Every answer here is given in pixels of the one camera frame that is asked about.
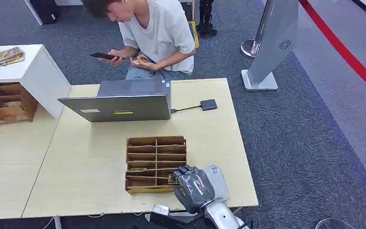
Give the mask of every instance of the cardboard compartment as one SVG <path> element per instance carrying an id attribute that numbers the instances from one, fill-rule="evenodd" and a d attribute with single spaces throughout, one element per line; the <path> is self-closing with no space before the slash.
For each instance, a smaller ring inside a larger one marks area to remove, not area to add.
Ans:
<path id="1" fill-rule="evenodd" d="M 186 154 L 186 145 L 158 146 L 158 154 Z"/>
<path id="2" fill-rule="evenodd" d="M 19 83 L 0 83 L 0 123 L 33 121 L 37 101 Z"/>
<path id="3" fill-rule="evenodd" d="M 185 166 L 186 164 L 186 161 L 158 161 L 157 168 L 179 167 Z"/>
<path id="4" fill-rule="evenodd" d="M 127 161 L 127 165 L 130 166 L 128 169 L 132 167 L 135 168 L 155 168 L 155 161 L 145 161 L 145 160 L 137 160 L 137 161 Z"/>
<path id="5" fill-rule="evenodd" d="M 156 137 L 134 137 L 127 139 L 127 146 L 155 146 Z"/>
<path id="6" fill-rule="evenodd" d="M 20 95 L 22 88 L 23 87 L 19 83 L 2 85 L 2 86 L 0 86 L 0 96 L 1 95 Z"/>
<path id="7" fill-rule="evenodd" d="M 156 179 L 154 177 L 126 176 L 127 188 L 146 187 L 146 186 L 155 186 L 155 185 L 156 185 Z"/>
<path id="8" fill-rule="evenodd" d="M 156 154 L 142 154 L 142 153 L 127 153 L 127 161 L 136 161 L 136 160 L 150 160 L 155 161 Z"/>
<path id="9" fill-rule="evenodd" d="M 157 161 L 185 161 L 186 154 L 158 154 Z"/>
<path id="10" fill-rule="evenodd" d="M 169 136 L 158 138 L 157 146 L 185 145 L 186 139 L 182 136 Z"/>
<path id="11" fill-rule="evenodd" d="M 155 177 L 156 170 L 155 169 L 148 169 L 145 171 L 126 171 L 127 176 L 144 176 L 144 177 Z"/>
<path id="12" fill-rule="evenodd" d="M 127 139 L 125 190 L 130 193 L 171 192 L 169 175 L 187 164 L 183 136 Z"/>
<path id="13" fill-rule="evenodd" d="M 156 146 L 128 146 L 127 153 L 148 153 L 154 154 L 156 152 Z"/>

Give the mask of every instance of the gray floor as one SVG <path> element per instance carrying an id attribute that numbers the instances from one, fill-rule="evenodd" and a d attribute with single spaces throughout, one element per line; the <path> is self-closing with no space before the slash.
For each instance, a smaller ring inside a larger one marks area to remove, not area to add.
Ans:
<path id="1" fill-rule="evenodd" d="M 239 44 L 254 37 L 262 8 L 259 0 L 217 0 L 218 34 L 200 40 L 192 75 L 229 82 L 260 203 L 238 215 L 254 219 L 256 229 L 312 229 L 329 217 L 366 228 L 366 169 L 295 54 L 274 71 L 278 91 L 243 90 L 239 73 L 250 62 L 239 54 Z M 122 47 L 117 24 L 92 21 L 80 7 L 62 10 L 57 24 L 40 27 L 22 1 L 0 0 L 0 45 L 43 43 L 72 84 L 123 79 L 127 64 L 112 68 L 87 56 Z M 0 220 L 0 228 L 42 228 L 48 220 Z M 128 214 L 62 221 L 64 229 L 154 228 Z"/>
<path id="2" fill-rule="evenodd" d="M 310 0 L 332 31 L 366 67 L 366 12 L 350 0 Z M 299 8 L 294 50 L 336 122 L 366 169 L 366 83 Z"/>

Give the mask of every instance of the yellow sticker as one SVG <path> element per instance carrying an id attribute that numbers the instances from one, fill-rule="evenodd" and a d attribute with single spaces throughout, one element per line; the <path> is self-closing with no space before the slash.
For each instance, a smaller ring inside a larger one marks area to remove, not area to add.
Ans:
<path id="1" fill-rule="evenodd" d="M 134 112 L 132 111 L 115 111 L 113 114 L 115 115 L 132 115 Z"/>

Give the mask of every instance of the jeans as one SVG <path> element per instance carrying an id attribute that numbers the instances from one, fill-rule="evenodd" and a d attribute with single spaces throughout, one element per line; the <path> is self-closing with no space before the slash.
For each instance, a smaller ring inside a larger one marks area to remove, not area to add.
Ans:
<path id="1" fill-rule="evenodd" d="M 167 80 L 184 80 L 187 76 L 183 72 L 174 72 L 161 69 L 158 71 L 150 71 L 143 68 L 130 66 L 127 72 L 126 80 L 142 80 L 142 79 L 167 79 Z"/>

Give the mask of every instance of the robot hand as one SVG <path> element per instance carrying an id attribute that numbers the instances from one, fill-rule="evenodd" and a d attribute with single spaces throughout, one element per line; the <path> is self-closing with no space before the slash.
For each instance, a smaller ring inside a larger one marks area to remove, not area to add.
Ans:
<path id="1" fill-rule="evenodd" d="M 174 194 L 189 213 L 198 212 L 201 207 L 214 200 L 214 188 L 203 170 L 187 165 L 180 166 L 173 176 L 181 185 L 174 188 Z"/>

